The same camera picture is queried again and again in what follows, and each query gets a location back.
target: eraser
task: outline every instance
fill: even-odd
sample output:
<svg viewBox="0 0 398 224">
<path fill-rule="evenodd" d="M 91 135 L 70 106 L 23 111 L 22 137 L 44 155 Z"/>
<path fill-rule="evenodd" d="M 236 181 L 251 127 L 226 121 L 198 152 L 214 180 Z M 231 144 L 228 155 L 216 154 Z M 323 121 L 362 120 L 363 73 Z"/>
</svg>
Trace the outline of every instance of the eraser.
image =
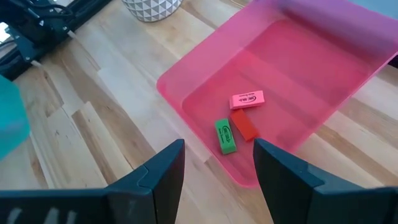
<svg viewBox="0 0 398 224">
<path fill-rule="evenodd" d="M 264 94 L 260 91 L 254 91 L 250 93 L 243 93 L 238 95 L 233 95 L 229 99 L 229 108 L 231 110 L 236 110 L 240 108 L 247 108 L 251 106 L 259 106 L 264 103 Z"/>
<path fill-rule="evenodd" d="M 215 126 L 223 154 L 236 152 L 235 140 L 232 136 L 231 126 L 229 125 L 228 119 L 225 118 L 216 121 Z"/>
<path fill-rule="evenodd" d="M 258 137 L 259 133 L 257 129 L 242 109 L 232 112 L 231 119 L 245 141 L 250 141 Z"/>
</svg>

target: white geometric pot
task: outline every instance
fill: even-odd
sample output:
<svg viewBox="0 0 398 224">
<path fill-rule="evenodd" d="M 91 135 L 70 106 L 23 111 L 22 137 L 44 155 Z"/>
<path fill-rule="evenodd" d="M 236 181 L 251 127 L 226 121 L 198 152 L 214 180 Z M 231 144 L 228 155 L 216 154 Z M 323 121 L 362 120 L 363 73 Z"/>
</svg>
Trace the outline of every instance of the white geometric pot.
<svg viewBox="0 0 398 224">
<path fill-rule="evenodd" d="M 155 22 L 175 12 L 183 0 L 122 0 L 131 14 L 143 22 Z"/>
</svg>

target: green eraser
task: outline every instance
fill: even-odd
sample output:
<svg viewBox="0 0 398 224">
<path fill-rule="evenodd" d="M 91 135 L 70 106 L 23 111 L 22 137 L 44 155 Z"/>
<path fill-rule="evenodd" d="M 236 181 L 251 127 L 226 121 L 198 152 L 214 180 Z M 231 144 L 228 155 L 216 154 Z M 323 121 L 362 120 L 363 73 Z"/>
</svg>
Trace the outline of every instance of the green eraser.
<svg viewBox="0 0 398 224">
<path fill-rule="evenodd" d="M 231 127 L 229 126 L 228 119 L 225 118 L 216 121 L 216 130 L 223 154 L 236 152 L 235 140 L 232 136 L 232 131 Z"/>
</svg>

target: red eraser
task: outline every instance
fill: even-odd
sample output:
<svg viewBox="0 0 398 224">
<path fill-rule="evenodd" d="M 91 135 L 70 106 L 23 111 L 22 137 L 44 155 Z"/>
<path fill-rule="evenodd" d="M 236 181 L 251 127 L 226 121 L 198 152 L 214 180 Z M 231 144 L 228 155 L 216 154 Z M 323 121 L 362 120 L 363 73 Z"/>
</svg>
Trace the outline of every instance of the red eraser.
<svg viewBox="0 0 398 224">
<path fill-rule="evenodd" d="M 230 117 L 245 141 L 250 141 L 259 135 L 257 129 L 242 109 L 232 112 Z"/>
<path fill-rule="evenodd" d="M 264 94 L 260 91 L 254 91 L 250 93 L 243 93 L 238 95 L 233 95 L 229 99 L 229 108 L 231 110 L 236 110 L 240 108 L 247 108 L 251 106 L 259 106 L 264 103 Z"/>
</svg>

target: wooden surface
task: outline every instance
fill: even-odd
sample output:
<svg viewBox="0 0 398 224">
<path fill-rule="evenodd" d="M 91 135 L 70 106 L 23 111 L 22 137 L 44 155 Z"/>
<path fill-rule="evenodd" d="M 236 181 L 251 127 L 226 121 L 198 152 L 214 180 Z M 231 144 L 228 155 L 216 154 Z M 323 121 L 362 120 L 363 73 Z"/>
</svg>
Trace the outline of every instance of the wooden surface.
<svg viewBox="0 0 398 224">
<path fill-rule="evenodd" d="M 177 223 L 272 223 L 260 190 L 235 185 L 155 89 L 240 4 L 185 0 L 166 20 L 144 24 L 114 0 L 42 69 L 16 80 L 32 132 L 0 162 L 0 189 L 105 187 L 184 138 Z M 387 66 L 297 155 L 363 187 L 398 185 L 397 99 L 398 70 Z"/>
</svg>

